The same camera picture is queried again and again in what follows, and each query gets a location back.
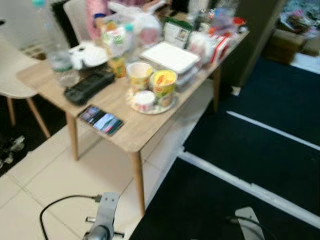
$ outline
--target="cardboard box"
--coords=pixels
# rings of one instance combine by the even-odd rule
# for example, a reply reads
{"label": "cardboard box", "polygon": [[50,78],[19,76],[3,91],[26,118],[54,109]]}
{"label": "cardboard box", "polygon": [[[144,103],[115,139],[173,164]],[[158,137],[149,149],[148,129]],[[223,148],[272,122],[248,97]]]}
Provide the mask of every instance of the cardboard box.
{"label": "cardboard box", "polygon": [[303,36],[276,29],[262,55],[273,61],[290,64],[295,58],[295,54],[302,49],[304,42]]}
{"label": "cardboard box", "polygon": [[308,39],[303,45],[302,53],[310,56],[319,56],[320,51],[320,35]]}

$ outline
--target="pink clothing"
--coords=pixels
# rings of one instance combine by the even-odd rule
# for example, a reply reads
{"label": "pink clothing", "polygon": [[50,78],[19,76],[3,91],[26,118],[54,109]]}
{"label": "pink clothing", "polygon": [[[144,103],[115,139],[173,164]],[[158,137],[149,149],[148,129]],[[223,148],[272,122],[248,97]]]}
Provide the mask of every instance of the pink clothing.
{"label": "pink clothing", "polygon": [[[95,15],[110,15],[109,0],[86,0],[86,27],[92,39],[100,37],[100,30],[95,27]],[[128,6],[143,6],[148,0],[118,0],[117,2]]]}

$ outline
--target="plastic water bottle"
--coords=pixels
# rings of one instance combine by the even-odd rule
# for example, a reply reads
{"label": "plastic water bottle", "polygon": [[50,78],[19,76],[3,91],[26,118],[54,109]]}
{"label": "plastic water bottle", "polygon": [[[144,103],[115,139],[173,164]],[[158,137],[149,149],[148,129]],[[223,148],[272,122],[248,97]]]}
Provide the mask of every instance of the plastic water bottle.
{"label": "plastic water bottle", "polygon": [[39,16],[41,42],[46,58],[56,75],[61,87],[72,87],[79,81],[79,74],[73,69],[69,48],[64,36],[56,26],[51,14],[46,9],[46,0],[32,0]]}
{"label": "plastic water bottle", "polygon": [[239,0],[220,0],[215,8],[217,15],[233,18],[239,5]]}
{"label": "plastic water bottle", "polygon": [[125,52],[125,63],[128,65],[135,61],[134,50],[135,46],[135,36],[134,36],[134,25],[131,23],[127,23],[125,26],[125,34],[126,34],[126,52]]}

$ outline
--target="person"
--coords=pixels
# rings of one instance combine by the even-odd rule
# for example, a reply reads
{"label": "person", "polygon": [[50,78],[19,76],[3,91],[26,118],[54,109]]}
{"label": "person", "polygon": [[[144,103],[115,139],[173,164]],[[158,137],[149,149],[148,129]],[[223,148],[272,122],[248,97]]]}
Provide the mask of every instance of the person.
{"label": "person", "polygon": [[[111,14],[108,8],[109,0],[86,0],[86,27],[91,38],[97,39],[101,35],[101,28],[104,26],[104,17]],[[160,0],[119,0],[127,6],[139,6],[144,11],[160,2]]]}

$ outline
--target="table leg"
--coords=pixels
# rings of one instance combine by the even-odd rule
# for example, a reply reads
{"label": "table leg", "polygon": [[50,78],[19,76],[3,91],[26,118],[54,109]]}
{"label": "table leg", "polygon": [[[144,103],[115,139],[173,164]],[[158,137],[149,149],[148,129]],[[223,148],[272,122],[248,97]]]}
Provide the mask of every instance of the table leg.
{"label": "table leg", "polygon": [[12,127],[14,127],[16,125],[16,116],[15,116],[15,110],[14,110],[14,103],[12,101],[12,98],[10,98],[10,97],[6,97],[6,102],[8,104],[11,125],[12,125]]}
{"label": "table leg", "polygon": [[71,149],[74,160],[78,160],[78,132],[77,132],[77,118],[69,113],[65,113],[66,123],[69,128],[69,135],[71,141]]}
{"label": "table leg", "polygon": [[145,210],[144,176],[142,171],[141,153],[140,151],[130,152],[129,157],[132,161],[135,187],[138,193],[141,215],[143,216],[145,215],[146,210]]}
{"label": "table leg", "polygon": [[213,110],[216,113],[219,106],[219,90],[221,82],[221,66],[218,66],[213,72]]}
{"label": "table leg", "polygon": [[38,109],[34,103],[34,101],[29,97],[29,98],[26,98],[25,99],[26,102],[28,103],[30,109],[31,109],[31,112],[33,113],[35,119],[37,120],[42,132],[44,133],[45,137],[48,139],[50,138],[50,132],[49,130],[47,129],[47,126],[44,122],[44,120],[42,119],[40,113],[38,112]]}

